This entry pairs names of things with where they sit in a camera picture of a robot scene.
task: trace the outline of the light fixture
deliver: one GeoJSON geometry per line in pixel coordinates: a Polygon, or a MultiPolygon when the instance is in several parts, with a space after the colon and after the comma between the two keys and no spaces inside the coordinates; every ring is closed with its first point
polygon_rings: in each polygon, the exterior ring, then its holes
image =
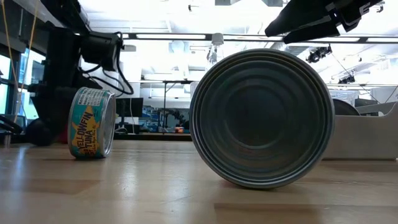
{"type": "Polygon", "coordinates": [[[195,39],[205,40],[205,35],[200,34],[137,34],[138,39],[195,39]]]}
{"type": "Polygon", "coordinates": [[[133,81],[131,83],[163,83],[163,81],[160,81],[160,80],[139,80],[139,81],[133,81]]]}
{"type": "Polygon", "coordinates": [[[398,43],[398,38],[388,38],[388,37],[372,37],[366,40],[367,42],[391,42],[391,43],[398,43]]]}
{"type": "Polygon", "coordinates": [[[395,85],[390,85],[390,84],[331,84],[331,83],[327,83],[326,86],[335,86],[335,87],[341,87],[341,86],[345,86],[345,87],[352,87],[352,86],[358,86],[358,87],[396,87],[397,84],[395,85]]]}
{"type": "Polygon", "coordinates": [[[324,43],[290,43],[287,44],[289,47],[328,47],[329,44],[324,43]]]}
{"type": "MultiPolygon", "coordinates": [[[[164,99],[162,96],[149,96],[148,99],[164,99]]],[[[187,100],[191,99],[190,97],[171,97],[171,96],[166,96],[166,99],[175,99],[175,100],[187,100]]]]}
{"type": "Polygon", "coordinates": [[[189,50],[202,50],[202,51],[208,51],[210,47],[211,47],[211,46],[194,46],[194,45],[192,45],[192,46],[189,46],[189,50]]]}
{"type": "Polygon", "coordinates": [[[357,42],[359,37],[325,37],[321,39],[310,40],[309,42],[357,42]]]}
{"type": "Polygon", "coordinates": [[[224,35],[224,40],[281,41],[282,37],[267,37],[265,35],[224,35]]]}

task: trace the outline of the wooden table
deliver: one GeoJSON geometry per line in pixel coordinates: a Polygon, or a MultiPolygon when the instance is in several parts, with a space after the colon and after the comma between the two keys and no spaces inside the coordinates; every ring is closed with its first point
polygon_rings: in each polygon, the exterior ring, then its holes
{"type": "Polygon", "coordinates": [[[64,145],[0,149],[1,224],[398,223],[398,164],[323,161],[298,182],[248,190],[191,142],[116,141],[76,161],[64,145]]]}

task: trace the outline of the computer monitor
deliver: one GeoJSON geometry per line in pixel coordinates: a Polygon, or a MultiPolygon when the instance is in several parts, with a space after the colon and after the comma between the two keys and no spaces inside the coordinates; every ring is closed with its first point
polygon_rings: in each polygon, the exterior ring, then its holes
{"type": "Polygon", "coordinates": [[[143,98],[116,99],[116,113],[123,117],[142,117],[143,98]]]}

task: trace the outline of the tuna can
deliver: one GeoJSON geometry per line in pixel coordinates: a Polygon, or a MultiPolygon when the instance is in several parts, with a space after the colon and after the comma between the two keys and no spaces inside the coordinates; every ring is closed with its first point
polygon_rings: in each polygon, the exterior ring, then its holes
{"type": "Polygon", "coordinates": [[[116,99],[107,90],[80,88],[68,120],[70,154],[79,159],[100,159],[111,152],[116,120],[116,99]]]}
{"type": "Polygon", "coordinates": [[[200,80],[190,131],[201,158],[249,188],[290,184],[322,158],[334,108],[319,74],[299,58],[252,49],[224,58],[200,80]]]}

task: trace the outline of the can label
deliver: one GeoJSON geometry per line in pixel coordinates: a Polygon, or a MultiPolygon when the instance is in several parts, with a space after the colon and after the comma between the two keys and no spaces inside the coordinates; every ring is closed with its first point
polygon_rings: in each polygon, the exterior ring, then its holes
{"type": "Polygon", "coordinates": [[[71,153],[75,157],[102,157],[98,140],[106,92],[82,88],[77,94],[70,124],[71,153]]]}

